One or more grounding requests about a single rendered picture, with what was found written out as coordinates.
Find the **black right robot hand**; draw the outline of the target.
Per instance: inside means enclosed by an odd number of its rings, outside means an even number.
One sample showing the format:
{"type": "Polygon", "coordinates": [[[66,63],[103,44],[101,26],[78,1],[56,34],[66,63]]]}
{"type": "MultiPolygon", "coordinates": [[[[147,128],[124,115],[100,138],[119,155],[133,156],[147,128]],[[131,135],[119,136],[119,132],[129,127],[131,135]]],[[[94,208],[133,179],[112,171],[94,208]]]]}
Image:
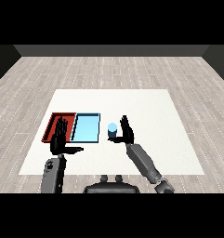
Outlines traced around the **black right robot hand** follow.
{"type": "Polygon", "coordinates": [[[133,144],[134,143],[134,132],[130,127],[127,116],[124,115],[120,120],[120,125],[123,131],[122,137],[109,138],[110,141],[114,143],[125,143],[125,144],[133,144]]]}

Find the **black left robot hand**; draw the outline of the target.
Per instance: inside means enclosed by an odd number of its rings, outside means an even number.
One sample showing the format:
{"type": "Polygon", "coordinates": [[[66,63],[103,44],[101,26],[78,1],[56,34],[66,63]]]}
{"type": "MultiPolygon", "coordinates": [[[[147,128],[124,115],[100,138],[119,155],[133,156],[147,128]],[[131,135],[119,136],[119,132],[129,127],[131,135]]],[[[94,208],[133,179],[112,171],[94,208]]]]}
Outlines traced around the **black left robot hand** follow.
{"type": "Polygon", "coordinates": [[[82,147],[67,147],[66,146],[66,133],[68,122],[60,117],[56,123],[55,133],[52,135],[50,141],[50,151],[53,155],[62,153],[76,154],[83,150],[82,147]]]}

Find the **small blue can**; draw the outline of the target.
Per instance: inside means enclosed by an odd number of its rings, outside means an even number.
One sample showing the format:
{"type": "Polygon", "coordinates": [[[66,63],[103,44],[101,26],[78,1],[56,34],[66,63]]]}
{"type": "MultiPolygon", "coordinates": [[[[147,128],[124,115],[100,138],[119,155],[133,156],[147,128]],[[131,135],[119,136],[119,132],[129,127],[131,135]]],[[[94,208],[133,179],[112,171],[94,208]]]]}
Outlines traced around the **small blue can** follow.
{"type": "Polygon", "coordinates": [[[108,124],[108,137],[115,138],[117,133],[117,125],[115,123],[108,124]]]}

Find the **light blue shallow open box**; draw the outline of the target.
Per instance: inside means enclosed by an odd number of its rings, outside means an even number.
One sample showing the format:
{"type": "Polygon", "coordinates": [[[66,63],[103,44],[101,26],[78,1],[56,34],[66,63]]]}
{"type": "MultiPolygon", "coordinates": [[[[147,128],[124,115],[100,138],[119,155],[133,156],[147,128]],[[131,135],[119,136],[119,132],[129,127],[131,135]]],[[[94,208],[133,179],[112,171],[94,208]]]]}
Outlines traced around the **light blue shallow open box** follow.
{"type": "Polygon", "coordinates": [[[98,112],[79,112],[76,114],[71,132],[71,143],[98,143],[99,142],[98,112]]]}

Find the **dark grey robot body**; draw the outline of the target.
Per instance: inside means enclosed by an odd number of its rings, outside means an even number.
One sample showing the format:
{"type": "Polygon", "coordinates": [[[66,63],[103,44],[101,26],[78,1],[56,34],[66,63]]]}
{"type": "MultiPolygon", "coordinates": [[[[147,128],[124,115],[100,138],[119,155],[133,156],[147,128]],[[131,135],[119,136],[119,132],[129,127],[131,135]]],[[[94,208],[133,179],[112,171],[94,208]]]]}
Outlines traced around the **dark grey robot body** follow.
{"type": "Polygon", "coordinates": [[[86,186],[84,193],[139,193],[137,186],[123,182],[121,175],[115,176],[115,182],[109,182],[107,175],[100,177],[100,182],[86,186]]]}

